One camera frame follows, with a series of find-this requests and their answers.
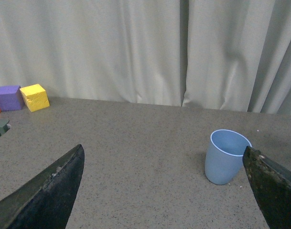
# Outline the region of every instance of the gray countertop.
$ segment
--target gray countertop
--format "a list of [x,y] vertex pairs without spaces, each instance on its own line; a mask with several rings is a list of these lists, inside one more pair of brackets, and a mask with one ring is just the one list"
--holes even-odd
[[211,132],[231,129],[291,170],[291,116],[50,98],[2,112],[0,200],[77,144],[85,169],[67,229],[267,229],[242,168],[227,185],[204,173]]

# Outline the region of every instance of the curtain fold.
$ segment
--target curtain fold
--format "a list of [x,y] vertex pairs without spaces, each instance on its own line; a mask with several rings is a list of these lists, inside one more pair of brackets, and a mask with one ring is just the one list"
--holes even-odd
[[0,0],[0,86],[291,114],[291,0]]
[[180,106],[179,30],[177,0],[0,0],[0,86]]

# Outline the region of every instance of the purple foam block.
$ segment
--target purple foam block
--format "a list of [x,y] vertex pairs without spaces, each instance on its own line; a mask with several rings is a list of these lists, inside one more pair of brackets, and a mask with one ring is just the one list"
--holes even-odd
[[1,111],[21,110],[24,100],[19,85],[0,87],[0,109]]

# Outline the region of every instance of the cup rim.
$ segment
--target cup rim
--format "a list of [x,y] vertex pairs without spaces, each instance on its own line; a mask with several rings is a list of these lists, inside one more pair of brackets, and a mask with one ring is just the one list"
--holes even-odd
[[215,130],[215,131],[213,131],[213,132],[211,133],[211,135],[210,135],[210,141],[211,141],[211,143],[212,143],[212,144],[213,144],[217,149],[219,149],[221,152],[223,152],[223,153],[225,153],[225,154],[228,154],[228,155],[230,155],[230,156],[243,156],[243,155],[244,155],[244,153],[243,153],[242,155],[230,154],[230,153],[227,153],[227,152],[225,152],[224,150],[220,149],[219,147],[217,147],[217,145],[214,144],[214,142],[213,142],[213,140],[212,140],[212,135],[213,135],[215,132],[218,132],[218,131],[229,131],[229,132],[235,133],[235,134],[237,134],[237,135],[240,135],[241,137],[243,137],[243,138],[244,138],[244,139],[249,143],[249,146],[252,147],[250,141],[249,141],[246,137],[244,137],[242,134],[240,134],[240,133],[238,133],[238,132],[236,132],[236,131],[233,131],[233,130],[227,130],[227,129],[219,129],[219,130]]

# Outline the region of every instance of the blue cup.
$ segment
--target blue cup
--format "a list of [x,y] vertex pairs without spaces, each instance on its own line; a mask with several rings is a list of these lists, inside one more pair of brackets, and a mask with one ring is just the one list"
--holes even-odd
[[251,143],[232,130],[215,130],[205,160],[205,174],[212,183],[227,184],[242,168],[243,154]]

